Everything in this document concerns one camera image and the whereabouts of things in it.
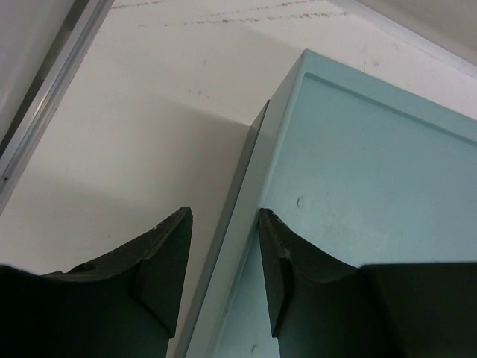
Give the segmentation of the teal makeup organizer box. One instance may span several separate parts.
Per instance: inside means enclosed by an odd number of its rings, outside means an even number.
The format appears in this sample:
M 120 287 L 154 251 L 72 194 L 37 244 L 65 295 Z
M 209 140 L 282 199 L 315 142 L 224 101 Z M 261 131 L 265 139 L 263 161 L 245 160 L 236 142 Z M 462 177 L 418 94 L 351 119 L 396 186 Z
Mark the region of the teal makeup organizer box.
M 353 266 L 476 260 L 476 121 L 304 51 L 250 126 L 177 357 L 277 357 L 260 208 Z

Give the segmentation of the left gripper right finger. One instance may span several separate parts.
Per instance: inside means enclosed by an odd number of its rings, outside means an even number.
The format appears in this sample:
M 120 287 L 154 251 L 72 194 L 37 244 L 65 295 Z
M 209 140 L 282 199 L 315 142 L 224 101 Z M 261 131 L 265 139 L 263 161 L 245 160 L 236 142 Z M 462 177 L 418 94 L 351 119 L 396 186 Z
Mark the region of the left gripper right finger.
M 474 357 L 475 263 L 348 265 L 259 211 L 282 357 Z

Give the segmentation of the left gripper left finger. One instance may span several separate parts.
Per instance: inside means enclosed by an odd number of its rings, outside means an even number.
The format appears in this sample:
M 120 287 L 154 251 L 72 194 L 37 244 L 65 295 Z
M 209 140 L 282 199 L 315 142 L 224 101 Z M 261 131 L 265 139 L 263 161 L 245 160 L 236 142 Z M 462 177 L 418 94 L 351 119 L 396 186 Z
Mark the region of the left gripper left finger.
M 3 357 L 165 357 L 177 327 L 193 215 L 67 272 L 1 267 Z

